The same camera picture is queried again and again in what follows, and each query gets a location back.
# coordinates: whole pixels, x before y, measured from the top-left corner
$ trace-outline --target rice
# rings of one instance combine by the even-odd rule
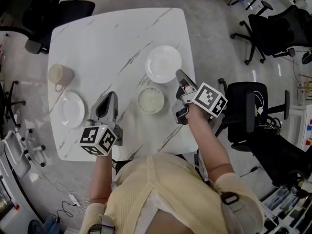
[[[154,114],[161,110],[164,104],[164,97],[158,89],[146,88],[139,94],[138,104],[144,112]]]

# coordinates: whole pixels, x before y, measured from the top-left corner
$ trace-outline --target white table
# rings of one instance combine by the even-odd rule
[[[88,112],[101,94],[118,96],[118,124],[123,129],[123,146],[114,146],[113,158],[127,160],[156,153],[194,152],[197,144],[189,126],[177,125],[171,111],[178,82],[153,83],[145,74],[149,52],[170,45],[182,56],[182,70],[195,81],[192,51],[184,13],[175,8],[143,8],[115,11],[80,19],[52,33],[49,64],[72,68],[74,80],[66,90],[77,92]],[[164,108],[147,115],[137,105],[137,95],[146,86],[165,95]],[[59,93],[48,82],[53,136],[63,160],[95,161],[79,147],[80,129],[67,129],[58,115]]]

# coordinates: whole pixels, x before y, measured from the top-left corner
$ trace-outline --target gray floor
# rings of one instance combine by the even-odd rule
[[[229,38],[233,32],[246,34],[245,28],[239,26],[241,20],[248,20],[248,14],[259,10],[258,3],[253,10],[245,11],[242,4],[228,7],[228,0],[90,0],[96,4],[94,14],[115,10],[141,7],[177,7],[183,9],[188,25],[191,41],[195,75],[198,84],[206,82],[215,88],[218,78],[225,78],[229,83],[236,81],[258,81],[267,85],[269,105],[274,106],[283,102],[284,90],[291,94],[291,104],[297,104],[296,82],[293,75],[293,63],[286,58],[267,57],[265,64],[259,62],[260,56],[255,53],[254,60],[249,66],[243,61],[249,54],[250,44],[244,40]],[[277,8],[271,14],[280,12],[283,6],[278,2],[273,4]],[[53,183],[58,181],[70,191],[87,194],[94,163],[66,162],[59,159],[53,140],[50,118],[48,115],[47,97],[47,55],[32,55],[25,49],[26,37],[11,34],[7,44],[6,56],[3,62],[6,89],[9,82],[19,80],[15,91],[16,99],[27,101],[26,106],[20,108],[22,131],[26,127],[34,127],[40,142],[46,145],[49,166],[42,172]],[[309,65],[298,65],[302,53],[294,58],[296,73],[308,75]],[[219,139],[225,145],[231,162],[237,174],[247,173],[257,160],[250,153],[240,153],[231,149],[224,131]],[[38,171],[31,172],[20,181],[30,201],[43,218],[55,214],[61,208],[63,196],[47,181],[40,179]],[[273,187],[271,180],[263,170],[258,170],[243,177],[244,181],[253,189],[258,197],[264,196]],[[65,226],[79,229],[83,216],[73,213],[69,218],[60,213]]]

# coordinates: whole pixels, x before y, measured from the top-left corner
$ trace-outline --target sleeve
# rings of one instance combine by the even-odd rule
[[[93,203],[88,206],[79,234],[88,234],[91,226],[100,223],[99,214],[104,214],[106,205]]]
[[[222,175],[214,184],[220,194],[235,193],[239,201],[228,206],[222,204],[222,212],[229,234],[261,233],[264,225],[264,214],[257,196],[234,174]]]

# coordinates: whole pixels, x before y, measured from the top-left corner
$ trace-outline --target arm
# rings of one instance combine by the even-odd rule
[[[215,183],[221,175],[234,173],[228,153],[213,134],[202,109],[195,104],[189,104],[186,118],[198,144],[209,179]]]
[[[108,156],[98,156],[89,188],[90,204],[105,204],[112,189],[112,152]]]

